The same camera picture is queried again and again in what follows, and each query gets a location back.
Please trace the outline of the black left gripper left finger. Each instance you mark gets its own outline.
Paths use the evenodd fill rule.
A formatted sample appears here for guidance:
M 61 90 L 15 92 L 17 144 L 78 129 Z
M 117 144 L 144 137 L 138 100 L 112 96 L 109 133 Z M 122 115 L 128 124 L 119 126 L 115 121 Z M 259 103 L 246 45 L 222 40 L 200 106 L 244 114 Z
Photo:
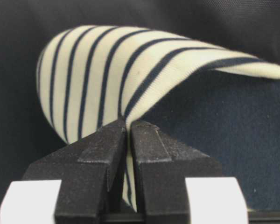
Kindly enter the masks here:
M 0 206 L 2 224 L 97 224 L 120 207 L 126 125 L 118 119 L 30 164 Z

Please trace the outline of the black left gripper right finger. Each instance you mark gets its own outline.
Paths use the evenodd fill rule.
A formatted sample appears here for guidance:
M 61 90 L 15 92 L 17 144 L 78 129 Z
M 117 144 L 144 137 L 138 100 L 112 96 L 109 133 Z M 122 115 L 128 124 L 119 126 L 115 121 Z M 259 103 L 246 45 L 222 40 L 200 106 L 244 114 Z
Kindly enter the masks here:
M 209 155 L 138 120 L 131 125 L 137 208 L 148 224 L 246 224 L 235 177 Z

